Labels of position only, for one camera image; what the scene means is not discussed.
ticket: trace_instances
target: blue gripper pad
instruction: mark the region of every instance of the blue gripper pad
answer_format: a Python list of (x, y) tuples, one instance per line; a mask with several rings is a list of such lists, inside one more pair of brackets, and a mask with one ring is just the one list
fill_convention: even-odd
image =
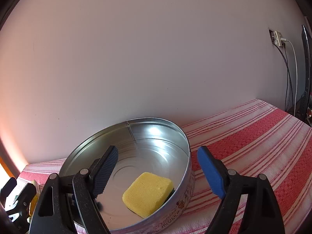
[(200, 147), (197, 150), (197, 159), (212, 192), (218, 195), (220, 199), (223, 199), (226, 192), (224, 190), (222, 176), (213, 164), (213, 160), (206, 154), (204, 147)]
[(94, 177), (94, 186), (93, 186), (93, 196), (96, 198), (99, 194), (104, 192), (106, 184), (110, 178), (110, 175), (113, 172), (113, 169), (116, 166), (118, 161), (118, 149), (113, 147), (112, 151), (105, 159), (103, 165), (99, 169), (99, 172)]

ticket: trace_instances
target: sponge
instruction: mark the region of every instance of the sponge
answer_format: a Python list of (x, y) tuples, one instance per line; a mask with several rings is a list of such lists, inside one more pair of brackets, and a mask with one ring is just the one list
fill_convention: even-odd
[(164, 204), (173, 189), (171, 179), (142, 173), (124, 192), (122, 200), (128, 209), (146, 218)]

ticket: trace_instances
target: table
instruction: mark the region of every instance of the table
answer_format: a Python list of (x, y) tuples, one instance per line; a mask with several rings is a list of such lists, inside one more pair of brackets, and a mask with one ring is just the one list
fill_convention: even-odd
[[(163, 233), (202, 234), (220, 203), (211, 192), (197, 161), (197, 149), (208, 146), (227, 168), (246, 176), (264, 173), (274, 190), (286, 233), (294, 233), (312, 208), (312, 128), (290, 114), (254, 99), (225, 112), (182, 127), (190, 145), (195, 189), (182, 216)], [(42, 189), (65, 159), (27, 165), (16, 190), (35, 179)], [(243, 217), (246, 196), (241, 197), (231, 233)], [(78, 233), (85, 233), (77, 227)]]

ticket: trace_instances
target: computer monitor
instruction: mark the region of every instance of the computer monitor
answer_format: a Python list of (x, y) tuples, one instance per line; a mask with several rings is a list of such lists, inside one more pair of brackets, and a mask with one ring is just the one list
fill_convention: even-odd
[(307, 118), (307, 111), (311, 93), (311, 79), (312, 79), (312, 38), (307, 30), (307, 28), (302, 25), (302, 42), (303, 49), (305, 51), (305, 92), (300, 101), (299, 107), (299, 119), (305, 121)]

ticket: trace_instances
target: metal tin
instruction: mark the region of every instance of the metal tin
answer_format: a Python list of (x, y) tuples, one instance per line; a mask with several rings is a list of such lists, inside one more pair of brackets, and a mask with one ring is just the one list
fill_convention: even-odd
[[(158, 233), (172, 224), (188, 205), (194, 189), (191, 151), (184, 132), (159, 118), (140, 118), (110, 126), (80, 144), (66, 159), (60, 176), (73, 175), (103, 155), (110, 146), (119, 150), (116, 167), (102, 194), (100, 213), (112, 234)], [(156, 212), (142, 219), (130, 211), (122, 195), (143, 172), (170, 178), (175, 192)], [(79, 217), (74, 216), (79, 224)]]

